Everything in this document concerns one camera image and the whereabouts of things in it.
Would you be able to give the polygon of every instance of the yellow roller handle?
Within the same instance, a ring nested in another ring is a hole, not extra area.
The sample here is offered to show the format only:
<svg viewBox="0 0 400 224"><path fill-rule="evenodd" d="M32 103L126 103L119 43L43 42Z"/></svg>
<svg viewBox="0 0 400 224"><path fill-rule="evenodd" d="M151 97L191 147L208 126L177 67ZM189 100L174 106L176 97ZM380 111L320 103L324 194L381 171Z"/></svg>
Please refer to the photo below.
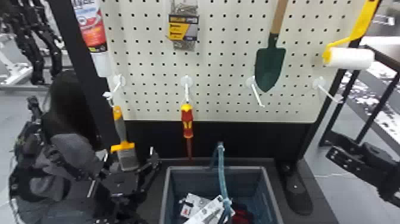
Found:
<svg viewBox="0 0 400 224"><path fill-rule="evenodd" d="M350 41L354 41L362 37L368 29L370 22L374 16L376 7L378 6L379 0L365 0L364 6L362 7L361 13L358 16L357 21L353 27L353 30L347 38L329 43L326 45L325 51L322 54L324 63L329 63L330 61L330 48L334 46L341 45Z"/></svg>

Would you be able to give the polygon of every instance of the plastic bin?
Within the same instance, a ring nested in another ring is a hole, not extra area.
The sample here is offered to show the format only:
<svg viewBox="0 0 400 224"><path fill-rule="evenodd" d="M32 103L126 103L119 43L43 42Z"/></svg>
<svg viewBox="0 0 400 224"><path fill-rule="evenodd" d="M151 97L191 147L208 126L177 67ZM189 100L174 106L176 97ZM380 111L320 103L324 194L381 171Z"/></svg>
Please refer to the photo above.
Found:
<svg viewBox="0 0 400 224"><path fill-rule="evenodd" d="M254 214L254 224L282 224L275 196L263 167L225 167L228 195L246 204ZM218 170L208 167L169 167L165 177L160 224L182 224L179 200L188 193L213 199L220 195Z"/></svg>

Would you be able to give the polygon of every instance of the pegboard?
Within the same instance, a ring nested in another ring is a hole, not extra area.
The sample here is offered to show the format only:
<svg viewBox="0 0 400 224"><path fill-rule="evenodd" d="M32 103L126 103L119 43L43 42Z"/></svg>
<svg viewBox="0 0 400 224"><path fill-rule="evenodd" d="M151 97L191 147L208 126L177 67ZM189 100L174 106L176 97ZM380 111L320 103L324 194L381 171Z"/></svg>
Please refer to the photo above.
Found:
<svg viewBox="0 0 400 224"><path fill-rule="evenodd" d="M277 47L286 48L281 75L257 104L247 78L256 52L267 47L277 0L199 1L194 52L174 51L166 38L169 0L102 0L109 53L115 73L126 78L117 94L126 120L180 120L181 77L193 79L195 120L312 123L336 69L322 65L327 43L351 32L364 0L289 1Z"/></svg>

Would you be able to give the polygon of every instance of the wooden handle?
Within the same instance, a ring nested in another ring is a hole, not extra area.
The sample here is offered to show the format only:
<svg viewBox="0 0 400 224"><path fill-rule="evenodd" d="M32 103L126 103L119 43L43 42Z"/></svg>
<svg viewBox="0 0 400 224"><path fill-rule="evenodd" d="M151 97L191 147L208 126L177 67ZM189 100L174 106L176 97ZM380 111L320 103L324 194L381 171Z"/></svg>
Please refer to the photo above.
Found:
<svg viewBox="0 0 400 224"><path fill-rule="evenodd" d="M285 15L288 0L279 0L275 10L274 21L272 22L271 33L279 33L282 27L283 16Z"/></svg>

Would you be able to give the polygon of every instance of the paint roller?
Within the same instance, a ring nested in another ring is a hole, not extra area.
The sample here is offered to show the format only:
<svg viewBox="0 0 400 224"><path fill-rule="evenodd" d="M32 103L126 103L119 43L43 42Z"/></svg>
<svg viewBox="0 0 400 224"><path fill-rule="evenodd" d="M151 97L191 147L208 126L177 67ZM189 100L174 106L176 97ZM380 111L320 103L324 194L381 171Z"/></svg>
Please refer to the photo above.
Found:
<svg viewBox="0 0 400 224"><path fill-rule="evenodd" d="M379 0L365 0L361 14L354 25L354 28L347 38L329 43L322 54L323 63L328 67L339 69L362 70L371 66L375 54L369 49L338 48L336 46L347 43L362 37L368 29L374 16Z"/></svg>

